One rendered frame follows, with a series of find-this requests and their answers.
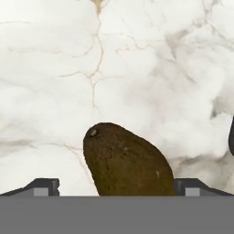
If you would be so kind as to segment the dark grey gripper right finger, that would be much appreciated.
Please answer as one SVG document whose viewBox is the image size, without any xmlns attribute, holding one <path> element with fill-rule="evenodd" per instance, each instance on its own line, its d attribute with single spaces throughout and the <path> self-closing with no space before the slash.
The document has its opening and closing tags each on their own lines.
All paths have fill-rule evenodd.
<svg viewBox="0 0 234 234">
<path fill-rule="evenodd" d="M 176 194 L 181 197 L 233 197 L 233 194 L 209 187 L 197 178 L 177 178 L 174 184 Z"/>
</svg>

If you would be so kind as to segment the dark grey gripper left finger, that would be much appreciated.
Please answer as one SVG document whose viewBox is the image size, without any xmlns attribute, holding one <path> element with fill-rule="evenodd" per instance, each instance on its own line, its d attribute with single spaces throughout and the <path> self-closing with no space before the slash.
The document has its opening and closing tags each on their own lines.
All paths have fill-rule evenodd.
<svg viewBox="0 0 234 234">
<path fill-rule="evenodd" d="M 0 197 L 58 197 L 59 179 L 58 178 L 36 178 L 28 185 L 20 187 L 4 194 Z"/>
</svg>

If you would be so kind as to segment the brown-green avocado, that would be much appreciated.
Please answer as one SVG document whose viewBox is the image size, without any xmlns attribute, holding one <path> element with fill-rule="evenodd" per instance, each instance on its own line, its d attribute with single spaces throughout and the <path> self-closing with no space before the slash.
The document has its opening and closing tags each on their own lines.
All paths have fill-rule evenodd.
<svg viewBox="0 0 234 234">
<path fill-rule="evenodd" d="M 165 156 L 144 138 L 111 122 L 83 138 L 83 154 L 101 196 L 173 196 L 174 175 Z"/>
</svg>

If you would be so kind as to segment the dark rounded object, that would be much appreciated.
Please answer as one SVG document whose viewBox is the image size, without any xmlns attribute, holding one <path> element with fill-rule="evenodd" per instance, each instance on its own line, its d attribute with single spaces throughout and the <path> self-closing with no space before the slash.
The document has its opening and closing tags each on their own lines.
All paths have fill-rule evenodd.
<svg viewBox="0 0 234 234">
<path fill-rule="evenodd" d="M 234 156 L 234 115 L 229 129 L 229 151 Z"/>
</svg>

